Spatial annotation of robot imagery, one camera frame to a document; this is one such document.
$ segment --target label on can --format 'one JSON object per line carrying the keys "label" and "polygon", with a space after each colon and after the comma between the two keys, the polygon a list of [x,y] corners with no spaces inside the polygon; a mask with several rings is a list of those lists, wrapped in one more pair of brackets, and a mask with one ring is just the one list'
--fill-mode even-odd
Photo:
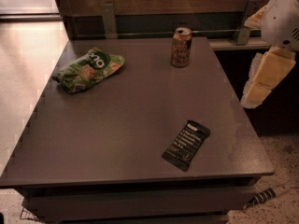
{"label": "label on can", "polygon": [[192,31],[186,27],[176,29],[172,42],[171,64],[184,67],[189,62]]}

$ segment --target green chip bag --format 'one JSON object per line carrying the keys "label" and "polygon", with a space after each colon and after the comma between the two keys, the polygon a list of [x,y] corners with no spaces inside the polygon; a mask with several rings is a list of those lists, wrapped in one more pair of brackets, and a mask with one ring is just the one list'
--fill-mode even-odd
{"label": "green chip bag", "polygon": [[63,66],[51,78],[61,84],[68,93],[84,91],[109,77],[124,64],[120,55],[107,54],[99,48]]}

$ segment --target robotic hand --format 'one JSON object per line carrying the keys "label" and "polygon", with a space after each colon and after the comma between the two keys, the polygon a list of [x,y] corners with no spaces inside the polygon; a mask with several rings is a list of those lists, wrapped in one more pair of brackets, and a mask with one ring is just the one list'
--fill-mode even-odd
{"label": "robotic hand", "polygon": [[299,0],[270,0],[245,25],[260,28],[262,39],[272,46],[264,55],[256,54],[243,90],[241,104],[255,108],[295,66],[295,52],[299,50]]}

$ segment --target table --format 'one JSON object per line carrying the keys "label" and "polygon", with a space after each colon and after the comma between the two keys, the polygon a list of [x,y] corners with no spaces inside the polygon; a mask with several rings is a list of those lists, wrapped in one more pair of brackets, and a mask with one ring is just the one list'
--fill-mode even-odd
{"label": "table", "polygon": [[[274,173],[205,38],[193,39],[184,68],[170,65],[169,38],[70,41],[57,68],[94,46],[122,55],[124,67],[73,95],[50,80],[0,178],[38,216],[223,223]],[[211,135],[182,172],[161,156],[188,119]]]}

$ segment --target speckled floor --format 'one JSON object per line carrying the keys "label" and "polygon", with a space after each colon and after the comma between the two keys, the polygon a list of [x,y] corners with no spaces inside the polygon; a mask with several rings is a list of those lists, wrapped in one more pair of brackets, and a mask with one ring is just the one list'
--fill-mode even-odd
{"label": "speckled floor", "polygon": [[[0,174],[30,117],[67,42],[64,26],[51,22],[0,23]],[[258,191],[288,183],[299,186],[299,134],[261,136],[276,173],[262,178]],[[28,220],[22,196],[0,189],[0,213],[5,224],[39,223]],[[229,212],[229,224],[299,223],[299,188],[246,212]]]}

